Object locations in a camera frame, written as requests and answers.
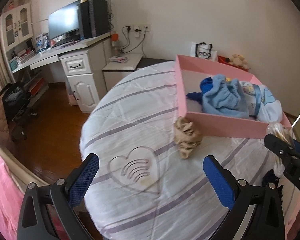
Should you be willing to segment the bag of cotton swabs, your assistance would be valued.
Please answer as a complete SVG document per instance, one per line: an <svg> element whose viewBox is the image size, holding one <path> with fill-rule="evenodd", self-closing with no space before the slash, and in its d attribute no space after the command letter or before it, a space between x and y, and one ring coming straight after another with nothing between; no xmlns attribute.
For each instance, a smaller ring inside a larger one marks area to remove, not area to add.
<svg viewBox="0 0 300 240"><path fill-rule="evenodd" d="M279 122L270 123L267 126L266 133L276 136L277 138L281 139L285 143L292 146L292 148L294 148L295 146L293 138L290 135L290 132L286 127L282 126L282 124ZM282 160L279 157L275 157L275 164L273 170L275 176L277 176L278 178L281 178L283 176L285 166L283 165Z"/></svg>

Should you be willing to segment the pale blue printed baby garment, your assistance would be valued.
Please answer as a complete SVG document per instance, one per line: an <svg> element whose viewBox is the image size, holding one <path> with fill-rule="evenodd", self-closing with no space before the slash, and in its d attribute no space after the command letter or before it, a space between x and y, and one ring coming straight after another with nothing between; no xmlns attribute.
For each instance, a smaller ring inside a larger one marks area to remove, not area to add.
<svg viewBox="0 0 300 240"><path fill-rule="evenodd" d="M250 116L266 123L282 121L281 102L273 96L267 86L256 85L248 81L239 83L243 89Z"/></svg>

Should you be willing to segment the light blue fleece cloth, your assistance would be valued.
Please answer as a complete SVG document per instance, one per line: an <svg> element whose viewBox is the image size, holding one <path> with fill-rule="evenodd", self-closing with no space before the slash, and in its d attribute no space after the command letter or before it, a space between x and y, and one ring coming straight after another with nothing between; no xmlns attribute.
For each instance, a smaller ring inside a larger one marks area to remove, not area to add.
<svg viewBox="0 0 300 240"><path fill-rule="evenodd" d="M227 81L223 74L215 75L212 78L212 88L203 94L202 101L205 114L249 118L248 105L237 78Z"/></svg>

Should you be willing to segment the beige fabric scrunchie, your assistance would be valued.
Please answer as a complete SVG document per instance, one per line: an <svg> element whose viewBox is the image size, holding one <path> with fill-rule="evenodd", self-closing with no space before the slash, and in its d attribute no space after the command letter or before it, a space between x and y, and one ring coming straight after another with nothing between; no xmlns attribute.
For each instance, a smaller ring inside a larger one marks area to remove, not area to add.
<svg viewBox="0 0 300 240"><path fill-rule="evenodd" d="M181 159L188 159L202 141L203 135L194 122L178 117L173 124L174 143L178 146Z"/></svg>

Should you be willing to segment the royal blue knitted pouch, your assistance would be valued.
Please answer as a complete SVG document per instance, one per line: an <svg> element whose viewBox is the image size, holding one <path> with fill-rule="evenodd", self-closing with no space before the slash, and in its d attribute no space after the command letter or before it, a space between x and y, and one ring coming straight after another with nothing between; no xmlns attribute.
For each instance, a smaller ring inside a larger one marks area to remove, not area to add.
<svg viewBox="0 0 300 240"><path fill-rule="evenodd" d="M200 92L190 92L186 95L186 97L202 105L203 95L209 92L213 88L213 79L211 77L207 77L203 79L199 87L200 87Z"/></svg>

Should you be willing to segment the white striped quilted cover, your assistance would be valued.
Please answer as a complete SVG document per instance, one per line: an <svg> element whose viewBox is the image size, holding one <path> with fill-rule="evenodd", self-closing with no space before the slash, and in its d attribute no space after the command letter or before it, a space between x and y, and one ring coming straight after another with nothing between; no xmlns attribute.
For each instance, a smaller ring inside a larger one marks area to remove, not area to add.
<svg viewBox="0 0 300 240"><path fill-rule="evenodd" d="M174 143L175 63L140 69L115 85L82 127L80 152L100 168L85 206L106 239L208 239L227 214L203 171L214 155L260 185L275 154L261 139L205 137L188 159Z"/></svg>

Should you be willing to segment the cream plush toy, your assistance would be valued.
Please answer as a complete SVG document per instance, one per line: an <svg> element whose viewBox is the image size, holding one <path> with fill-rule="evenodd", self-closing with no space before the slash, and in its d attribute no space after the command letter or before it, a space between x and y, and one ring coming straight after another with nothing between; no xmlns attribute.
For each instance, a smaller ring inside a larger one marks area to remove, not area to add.
<svg viewBox="0 0 300 240"><path fill-rule="evenodd" d="M243 69L248 69L248 62L245 59L245 57L242 56L242 55L233 54L229 58L229 63L232 64L232 65L234 65L234 66L243 68Z"/></svg>

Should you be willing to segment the black office chair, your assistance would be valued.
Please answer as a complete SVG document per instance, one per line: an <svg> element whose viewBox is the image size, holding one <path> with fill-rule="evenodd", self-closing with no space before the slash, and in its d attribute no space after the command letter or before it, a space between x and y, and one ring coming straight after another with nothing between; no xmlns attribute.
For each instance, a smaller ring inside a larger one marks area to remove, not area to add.
<svg viewBox="0 0 300 240"><path fill-rule="evenodd" d="M27 139L24 124L28 118L38 118L37 112L30 106L31 93L22 82L8 83L1 91L10 137L13 142Z"/></svg>

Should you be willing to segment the red toy box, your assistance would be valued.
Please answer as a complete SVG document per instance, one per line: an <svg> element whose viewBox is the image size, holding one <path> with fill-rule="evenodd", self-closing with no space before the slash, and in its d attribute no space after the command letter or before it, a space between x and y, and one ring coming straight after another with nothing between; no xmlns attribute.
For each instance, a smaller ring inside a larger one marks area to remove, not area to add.
<svg viewBox="0 0 300 240"><path fill-rule="evenodd" d="M232 57L218 56L218 62L236 67L246 72L249 71L248 62L242 55L234 54Z"/></svg>

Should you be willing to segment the pink shallow cardboard box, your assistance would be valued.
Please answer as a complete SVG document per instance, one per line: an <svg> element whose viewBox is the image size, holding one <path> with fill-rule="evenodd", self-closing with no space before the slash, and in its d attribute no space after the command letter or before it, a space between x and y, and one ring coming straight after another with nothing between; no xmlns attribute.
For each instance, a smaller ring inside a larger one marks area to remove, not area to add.
<svg viewBox="0 0 300 240"><path fill-rule="evenodd" d="M200 82L206 77L223 74L231 79L250 81L260 85L261 81L249 72L238 68L199 59L177 55L175 59L175 79L177 87L178 115L194 122L203 135L213 137L256 138L266 136L268 124L249 119L239 119L222 115L205 114L200 104L187 100L186 94L199 90Z"/></svg>

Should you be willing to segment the low white side cabinet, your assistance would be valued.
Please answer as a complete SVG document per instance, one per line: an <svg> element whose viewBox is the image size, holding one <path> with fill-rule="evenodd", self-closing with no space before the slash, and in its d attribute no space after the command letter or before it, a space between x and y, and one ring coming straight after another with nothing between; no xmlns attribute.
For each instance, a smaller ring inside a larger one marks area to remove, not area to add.
<svg viewBox="0 0 300 240"><path fill-rule="evenodd" d="M123 78L136 71L137 65L143 58L142 54L126 55L126 62L119 63L110 61L103 69L103 75L106 83L107 91L110 91Z"/></svg>

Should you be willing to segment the white tote bag black print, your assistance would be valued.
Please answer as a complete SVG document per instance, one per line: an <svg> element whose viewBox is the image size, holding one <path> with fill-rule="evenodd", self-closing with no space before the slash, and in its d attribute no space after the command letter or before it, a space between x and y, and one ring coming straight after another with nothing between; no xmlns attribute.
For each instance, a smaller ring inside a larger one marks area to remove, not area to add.
<svg viewBox="0 0 300 240"><path fill-rule="evenodd" d="M190 56L210 61L218 61L217 51L213 48L213 45L205 42L192 42Z"/></svg>

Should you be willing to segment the white desk with drawers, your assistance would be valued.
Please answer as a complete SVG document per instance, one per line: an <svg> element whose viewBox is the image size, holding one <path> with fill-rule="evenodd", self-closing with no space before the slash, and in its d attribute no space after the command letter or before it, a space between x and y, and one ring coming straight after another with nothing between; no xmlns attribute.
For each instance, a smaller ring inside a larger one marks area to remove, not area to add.
<svg viewBox="0 0 300 240"><path fill-rule="evenodd" d="M33 70L60 62L80 110L90 113L107 93L102 69L107 65L110 54L110 33L105 33L38 53L12 73L27 67Z"/></svg>

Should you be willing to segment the white glass door cabinet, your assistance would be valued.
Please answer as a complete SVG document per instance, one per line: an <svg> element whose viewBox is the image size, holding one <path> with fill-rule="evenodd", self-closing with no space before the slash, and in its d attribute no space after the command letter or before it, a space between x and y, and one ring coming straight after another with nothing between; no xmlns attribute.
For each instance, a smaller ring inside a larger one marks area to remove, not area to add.
<svg viewBox="0 0 300 240"><path fill-rule="evenodd" d="M31 3L18 6L0 16L0 35L5 52L33 37Z"/></svg>

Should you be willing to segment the black computer tower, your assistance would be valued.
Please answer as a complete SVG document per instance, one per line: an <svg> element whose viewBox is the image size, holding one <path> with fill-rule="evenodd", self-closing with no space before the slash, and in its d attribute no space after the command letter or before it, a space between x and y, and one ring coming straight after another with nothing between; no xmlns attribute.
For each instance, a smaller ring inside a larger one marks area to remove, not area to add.
<svg viewBox="0 0 300 240"><path fill-rule="evenodd" d="M86 0L77 7L80 39L97 37L110 31L106 0Z"/></svg>

